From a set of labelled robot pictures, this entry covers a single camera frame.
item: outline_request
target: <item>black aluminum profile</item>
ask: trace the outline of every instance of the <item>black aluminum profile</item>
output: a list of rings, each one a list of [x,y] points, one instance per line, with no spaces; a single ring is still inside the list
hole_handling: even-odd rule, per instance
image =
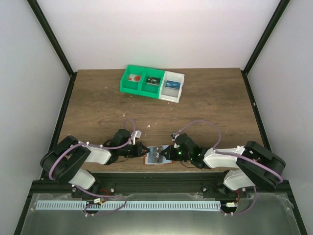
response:
[[[241,71],[241,73],[242,73],[242,76],[244,78],[246,91],[247,91],[249,99],[250,99],[250,103],[251,103],[252,110],[253,110],[253,113],[254,113],[254,116],[255,116],[255,119],[256,119],[256,123],[257,123],[257,125],[259,127],[259,132],[260,132],[260,135],[261,135],[261,138],[262,138],[263,146],[265,148],[267,148],[269,151],[271,151],[270,144],[269,144],[269,141],[268,141],[268,136],[266,135],[265,128],[264,128],[264,125],[262,123],[262,119],[261,119],[261,116],[260,116],[260,113],[259,113],[259,109],[258,109],[258,106],[257,106],[257,104],[255,102],[254,95],[253,95],[253,92],[252,92],[252,89],[251,89],[251,86],[250,86],[250,83],[249,83],[249,80],[248,80],[248,76],[246,75],[246,73],[244,71]]]
[[[206,182],[216,183],[224,176],[222,172],[196,173],[94,173],[101,182],[114,183],[116,194],[133,193],[200,193]],[[253,188],[246,188],[253,193]],[[286,193],[293,203],[293,214],[302,235],[307,235],[297,204],[288,180],[284,180],[276,188],[277,193]],[[15,235],[20,235],[34,193],[73,193],[70,184],[58,184],[49,179],[33,181],[29,191]]]
[[[45,31],[48,39],[50,40],[53,48],[55,49],[57,55],[59,56],[64,68],[66,69],[69,76],[74,75],[74,71],[72,67],[70,66],[57,38],[55,37],[47,19],[45,18],[45,15],[43,11],[41,10],[38,2],[36,0],[27,0],[28,4],[30,5],[31,9],[33,10],[35,16],[37,17],[40,25],[42,26],[43,30]]]
[[[51,139],[49,150],[51,150],[58,143],[60,132],[61,132],[61,129],[63,126],[64,118],[65,118],[65,114],[67,113],[67,107],[68,107],[69,99],[70,99],[70,96],[72,95],[72,91],[74,88],[76,76],[77,76],[77,72],[75,72],[73,74],[73,76],[69,79],[67,91],[65,93],[65,97],[64,97],[64,100],[63,100],[63,103],[61,106],[59,117],[58,117],[57,123],[55,125],[55,129],[53,132],[53,136]],[[43,170],[40,178],[42,179],[42,178],[47,178],[47,177],[48,177],[48,174]]]
[[[255,61],[257,60],[258,56],[260,55],[264,45],[268,41],[272,31],[274,30],[275,26],[277,25],[280,17],[283,15],[289,2],[290,2],[290,0],[280,0],[280,2],[278,3],[276,10],[274,11],[271,19],[269,20],[269,23],[266,26],[266,28],[265,28],[258,44],[256,45],[250,59],[248,60],[248,63],[244,69],[245,74],[248,75],[248,73],[252,69],[252,66],[254,65]]]

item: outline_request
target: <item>wood grain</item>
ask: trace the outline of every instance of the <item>wood grain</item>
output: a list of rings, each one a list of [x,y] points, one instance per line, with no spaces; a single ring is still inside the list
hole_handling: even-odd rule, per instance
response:
[[[124,119],[133,118],[136,128],[142,131],[140,140],[144,145],[171,144],[171,133],[203,119],[219,128],[222,134],[219,148],[245,145],[249,140],[262,143],[239,69],[167,71],[185,74],[178,104],[121,93],[119,84],[124,70],[80,70],[59,140],[71,134],[80,141],[102,144],[123,127]],[[213,128],[202,123],[188,127],[185,132],[199,146],[211,147],[218,138]],[[106,172],[203,171],[185,168],[180,163],[143,165],[142,158],[112,165],[85,164],[84,168]]]

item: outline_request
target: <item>wooden tabletop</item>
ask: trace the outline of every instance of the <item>wooden tabletop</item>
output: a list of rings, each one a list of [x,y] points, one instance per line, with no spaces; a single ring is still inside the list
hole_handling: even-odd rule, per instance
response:
[[[171,144],[171,133],[202,119],[219,128],[222,134],[219,148],[245,145],[250,140],[262,144],[239,69],[166,70],[185,74],[179,103],[121,93],[119,85],[124,70],[78,71],[59,141],[71,134],[80,141],[103,144],[123,128],[124,119],[132,118],[142,131],[140,141],[145,146]],[[213,146],[218,139],[216,131],[202,123],[184,132],[203,147]],[[186,168],[179,162],[144,165],[142,158],[111,165],[84,164],[84,168],[105,172],[204,171]]]

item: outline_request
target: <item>black cable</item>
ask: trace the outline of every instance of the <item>black cable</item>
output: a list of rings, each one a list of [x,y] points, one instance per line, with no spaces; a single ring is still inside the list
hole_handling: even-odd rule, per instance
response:
[[[123,163],[125,161],[127,161],[129,158],[126,158],[125,160],[119,161],[119,162],[115,162],[115,163]]]
[[[186,167],[186,168],[191,168],[190,166],[184,165],[184,164],[182,163],[182,161],[180,162],[180,164],[182,164],[182,165],[183,165],[184,167]]]

